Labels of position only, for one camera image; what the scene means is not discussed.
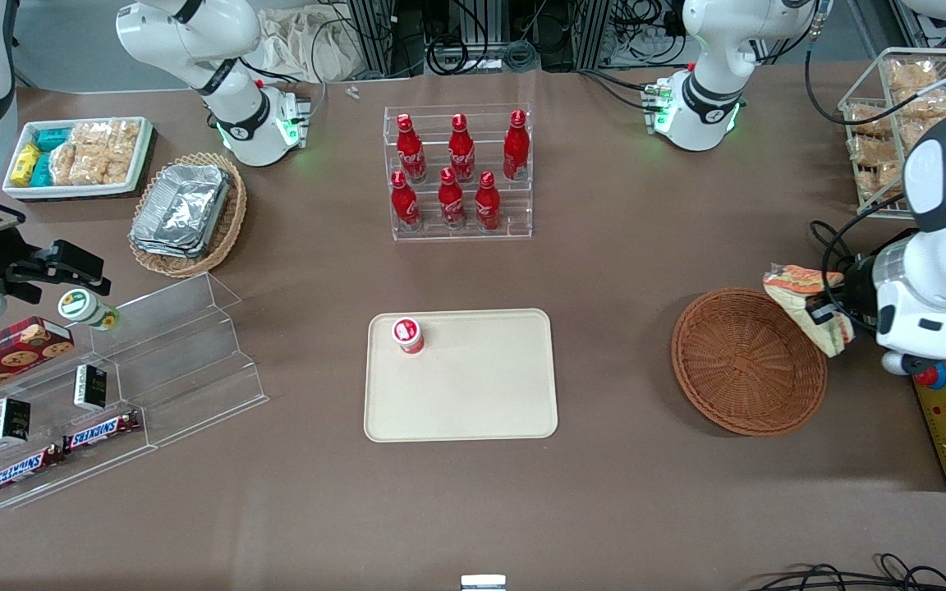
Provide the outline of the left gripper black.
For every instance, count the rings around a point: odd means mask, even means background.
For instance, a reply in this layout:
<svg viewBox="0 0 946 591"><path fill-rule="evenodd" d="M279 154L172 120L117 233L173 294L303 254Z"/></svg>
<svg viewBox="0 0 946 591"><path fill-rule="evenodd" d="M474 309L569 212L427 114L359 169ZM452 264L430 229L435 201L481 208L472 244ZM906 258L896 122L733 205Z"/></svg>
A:
<svg viewBox="0 0 946 591"><path fill-rule="evenodd" d="M814 325L822 326L849 318L858 332L877 332L877 289L872 280L875 255L841 255L837 272L820 272L820 291L831 295L810 295L805 311Z"/></svg>

